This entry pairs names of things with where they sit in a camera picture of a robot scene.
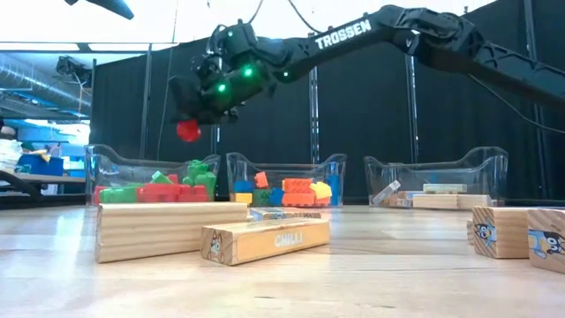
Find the black backdrop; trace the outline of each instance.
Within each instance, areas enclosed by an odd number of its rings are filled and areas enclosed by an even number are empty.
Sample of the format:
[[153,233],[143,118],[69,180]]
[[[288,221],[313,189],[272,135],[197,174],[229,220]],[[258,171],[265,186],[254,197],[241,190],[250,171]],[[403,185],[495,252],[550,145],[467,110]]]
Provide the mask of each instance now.
[[[560,32],[565,29],[565,3],[533,1],[539,59],[565,69]],[[524,5],[499,0],[465,16],[486,38],[522,54],[526,52]],[[171,74],[188,74],[191,58],[203,52],[205,40],[174,48]],[[164,109],[169,51],[153,54],[145,157],[157,158],[159,127]],[[96,69],[91,142],[105,143],[120,155],[139,154],[145,57],[98,66]],[[478,146],[499,146],[510,155],[508,197],[540,198],[539,158],[535,129],[502,102],[462,75],[430,70],[416,63],[418,162],[451,161]],[[372,46],[319,67],[320,159],[348,155],[346,198],[366,198],[362,157],[384,162],[411,161],[409,105],[403,55],[387,44]],[[253,162],[309,163],[308,79],[281,85],[273,100],[258,96],[240,110],[240,121],[220,131],[218,154],[237,151]],[[533,117],[531,103],[497,90],[524,115]],[[184,161],[212,152],[209,129],[196,144],[179,141],[173,125],[172,101],[166,105],[160,160]],[[565,115],[544,109],[546,124],[563,128]],[[547,173],[552,199],[565,198],[560,164],[565,141],[547,135]],[[219,179],[227,193],[225,162]]]
[[[487,38],[527,55],[522,1],[500,0],[465,15]],[[460,74],[416,63],[418,161],[452,161],[479,146],[508,151],[508,197],[539,198],[536,131],[483,87]],[[533,108],[519,96],[493,87],[525,116]]]

